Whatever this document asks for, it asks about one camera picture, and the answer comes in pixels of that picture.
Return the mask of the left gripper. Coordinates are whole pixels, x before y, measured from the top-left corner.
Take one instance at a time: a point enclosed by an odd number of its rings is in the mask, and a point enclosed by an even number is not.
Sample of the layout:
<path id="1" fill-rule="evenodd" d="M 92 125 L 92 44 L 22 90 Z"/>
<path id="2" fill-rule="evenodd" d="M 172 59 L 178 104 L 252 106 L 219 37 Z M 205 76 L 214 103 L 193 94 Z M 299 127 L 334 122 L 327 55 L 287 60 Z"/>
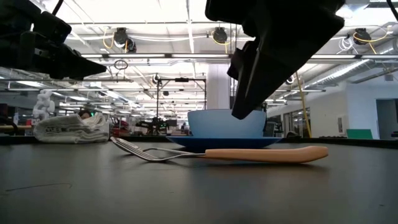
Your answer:
<path id="1" fill-rule="evenodd" d="M 52 78 L 84 78 L 106 71 L 104 65 L 57 45 L 31 31 L 0 34 L 0 67 L 49 74 Z"/>

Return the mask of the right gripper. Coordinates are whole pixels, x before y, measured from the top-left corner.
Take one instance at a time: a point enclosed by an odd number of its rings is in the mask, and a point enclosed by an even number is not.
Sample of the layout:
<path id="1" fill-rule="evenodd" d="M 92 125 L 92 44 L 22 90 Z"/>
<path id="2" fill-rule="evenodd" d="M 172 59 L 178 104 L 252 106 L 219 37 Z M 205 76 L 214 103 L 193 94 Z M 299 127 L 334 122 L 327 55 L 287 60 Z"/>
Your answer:
<path id="1" fill-rule="evenodd" d="M 343 26 L 345 0 L 206 0 L 211 21 L 241 25 L 255 37 L 231 56 L 238 80 L 232 115 L 244 119 L 301 68 Z"/>

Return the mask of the light blue bowl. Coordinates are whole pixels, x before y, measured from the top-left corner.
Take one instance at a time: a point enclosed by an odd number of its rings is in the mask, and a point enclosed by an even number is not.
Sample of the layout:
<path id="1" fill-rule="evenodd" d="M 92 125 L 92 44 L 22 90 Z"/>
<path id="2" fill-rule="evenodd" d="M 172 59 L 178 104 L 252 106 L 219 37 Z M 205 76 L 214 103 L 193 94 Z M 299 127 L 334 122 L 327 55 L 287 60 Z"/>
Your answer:
<path id="1" fill-rule="evenodd" d="M 189 111 L 187 117 L 198 138 L 260 138 L 266 123 L 266 113 L 258 110 L 244 119 L 235 118 L 227 109 Z"/>

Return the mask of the blue plate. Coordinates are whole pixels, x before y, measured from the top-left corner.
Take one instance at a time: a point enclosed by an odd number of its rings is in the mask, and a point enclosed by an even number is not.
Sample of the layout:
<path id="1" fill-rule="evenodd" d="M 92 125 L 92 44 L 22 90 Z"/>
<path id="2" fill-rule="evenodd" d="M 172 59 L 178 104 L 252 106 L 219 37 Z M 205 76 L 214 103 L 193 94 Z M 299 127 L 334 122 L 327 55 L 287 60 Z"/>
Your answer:
<path id="1" fill-rule="evenodd" d="M 261 149 L 282 138 L 198 138 L 195 136 L 168 136 L 167 139 L 183 146 L 188 152 L 202 153 L 207 149 Z"/>

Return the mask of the metal fork beige handle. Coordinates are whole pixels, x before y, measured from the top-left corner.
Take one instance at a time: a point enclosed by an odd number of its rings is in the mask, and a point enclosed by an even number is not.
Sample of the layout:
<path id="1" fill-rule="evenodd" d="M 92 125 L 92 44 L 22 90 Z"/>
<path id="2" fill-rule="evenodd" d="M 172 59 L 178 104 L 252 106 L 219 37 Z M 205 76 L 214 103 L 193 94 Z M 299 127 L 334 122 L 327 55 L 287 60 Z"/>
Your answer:
<path id="1" fill-rule="evenodd" d="M 129 153 L 148 162 L 165 162 L 177 158 L 201 157 L 204 159 L 303 164 L 327 157 L 329 150 L 324 146 L 307 146 L 295 149 L 207 149 L 204 152 L 204 156 L 172 154 L 169 157 L 156 157 L 148 152 Z"/>

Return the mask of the white column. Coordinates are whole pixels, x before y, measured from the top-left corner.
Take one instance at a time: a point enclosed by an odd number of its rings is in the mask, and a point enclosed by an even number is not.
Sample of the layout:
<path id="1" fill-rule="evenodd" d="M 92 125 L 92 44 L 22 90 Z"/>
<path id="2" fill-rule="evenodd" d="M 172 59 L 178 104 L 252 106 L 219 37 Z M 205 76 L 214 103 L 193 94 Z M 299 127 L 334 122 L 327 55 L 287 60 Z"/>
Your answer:
<path id="1" fill-rule="evenodd" d="M 210 64 L 206 78 L 206 108 L 229 109 L 230 77 L 228 64 Z"/>

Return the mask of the white robot figure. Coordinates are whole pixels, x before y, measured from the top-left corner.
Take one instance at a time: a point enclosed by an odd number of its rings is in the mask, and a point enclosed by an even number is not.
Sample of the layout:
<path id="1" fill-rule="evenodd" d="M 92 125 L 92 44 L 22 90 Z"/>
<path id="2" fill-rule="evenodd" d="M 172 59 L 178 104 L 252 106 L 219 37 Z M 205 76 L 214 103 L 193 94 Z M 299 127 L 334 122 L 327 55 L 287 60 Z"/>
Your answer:
<path id="1" fill-rule="evenodd" d="M 37 95 L 37 102 L 32 111 L 34 118 L 40 120 L 48 119 L 50 113 L 55 111 L 55 103 L 50 99 L 52 93 L 50 90 L 40 90 L 40 93 Z"/>

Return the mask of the folded white towel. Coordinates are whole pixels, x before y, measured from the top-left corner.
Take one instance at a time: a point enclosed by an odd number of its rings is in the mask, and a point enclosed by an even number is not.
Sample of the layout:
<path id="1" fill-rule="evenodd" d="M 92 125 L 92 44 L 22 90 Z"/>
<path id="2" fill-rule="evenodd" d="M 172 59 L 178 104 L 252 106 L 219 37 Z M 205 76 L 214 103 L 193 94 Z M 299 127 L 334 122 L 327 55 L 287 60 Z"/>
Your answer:
<path id="1" fill-rule="evenodd" d="M 105 142 L 110 138 L 109 122 L 102 113 L 85 119 L 78 114 L 48 118 L 35 126 L 33 134 L 40 142 L 57 144 Z"/>

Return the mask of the green board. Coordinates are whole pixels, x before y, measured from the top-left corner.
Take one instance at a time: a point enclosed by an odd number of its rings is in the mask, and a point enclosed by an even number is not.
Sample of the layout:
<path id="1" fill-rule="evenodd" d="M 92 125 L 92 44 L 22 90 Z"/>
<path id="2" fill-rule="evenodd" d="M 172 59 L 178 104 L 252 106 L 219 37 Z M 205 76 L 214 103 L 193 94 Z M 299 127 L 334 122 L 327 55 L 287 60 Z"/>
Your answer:
<path id="1" fill-rule="evenodd" d="M 347 129 L 346 135 L 349 139 L 373 139 L 370 129 Z"/>

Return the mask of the grey door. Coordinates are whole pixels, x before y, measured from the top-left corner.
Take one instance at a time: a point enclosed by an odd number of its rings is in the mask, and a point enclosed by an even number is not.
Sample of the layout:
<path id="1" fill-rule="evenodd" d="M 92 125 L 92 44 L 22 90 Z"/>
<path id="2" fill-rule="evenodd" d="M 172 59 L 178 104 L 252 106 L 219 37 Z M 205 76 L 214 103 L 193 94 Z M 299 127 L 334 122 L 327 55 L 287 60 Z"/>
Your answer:
<path id="1" fill-rule="evenodd" d="M 376 100 L 379 138 L 394 140 L 391 134 L 398 132 L 398 111 L 395 100 Z"/>

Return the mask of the black frame rig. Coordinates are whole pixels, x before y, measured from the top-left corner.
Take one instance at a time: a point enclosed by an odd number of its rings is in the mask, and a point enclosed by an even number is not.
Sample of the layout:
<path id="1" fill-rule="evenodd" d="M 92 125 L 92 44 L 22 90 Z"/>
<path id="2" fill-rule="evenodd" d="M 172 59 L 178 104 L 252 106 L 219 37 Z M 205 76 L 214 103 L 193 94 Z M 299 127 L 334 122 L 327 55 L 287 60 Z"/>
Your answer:
<path id="1" fill-rule="evenodd" d="M 203 110 L 207 106 L 205 78 L 159 78 L 155 89 L 156 120 L 188 121 L 188 112 Z"/>

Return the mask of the white wall panel box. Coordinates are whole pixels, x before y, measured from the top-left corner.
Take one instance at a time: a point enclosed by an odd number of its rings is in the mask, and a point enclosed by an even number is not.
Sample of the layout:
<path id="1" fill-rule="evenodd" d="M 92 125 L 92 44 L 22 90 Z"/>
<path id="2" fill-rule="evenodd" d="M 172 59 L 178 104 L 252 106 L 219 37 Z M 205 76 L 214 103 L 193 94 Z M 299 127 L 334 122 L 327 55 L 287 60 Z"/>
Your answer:
<path id="1" fill-rule="evenodd" d="M 346 115 L 341 114 L 337 116 L 337 123 L 338 123 L 338 133 L 340 135 L 346 134 Z"/>

